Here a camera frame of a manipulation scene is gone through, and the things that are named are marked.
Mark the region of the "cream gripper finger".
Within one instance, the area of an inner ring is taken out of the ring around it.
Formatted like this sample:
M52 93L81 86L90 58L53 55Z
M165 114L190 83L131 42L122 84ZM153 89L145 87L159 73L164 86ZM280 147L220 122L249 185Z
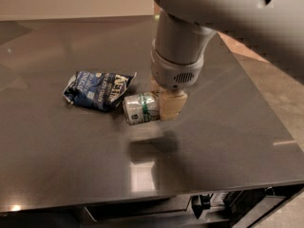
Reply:
M160 86L154 79L151 80L151 90L153 92L159 92L160 91Z
M162 90L159 94L161 120L174 120L183 109L187 94L182 89Z

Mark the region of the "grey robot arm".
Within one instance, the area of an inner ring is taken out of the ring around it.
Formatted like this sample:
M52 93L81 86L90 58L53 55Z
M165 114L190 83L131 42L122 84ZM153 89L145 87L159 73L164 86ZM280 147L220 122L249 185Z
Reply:
M151 71L161 92L160 116L175 119L204 64L215 33L241 42L302 82L304 0L153 0L161 9Z

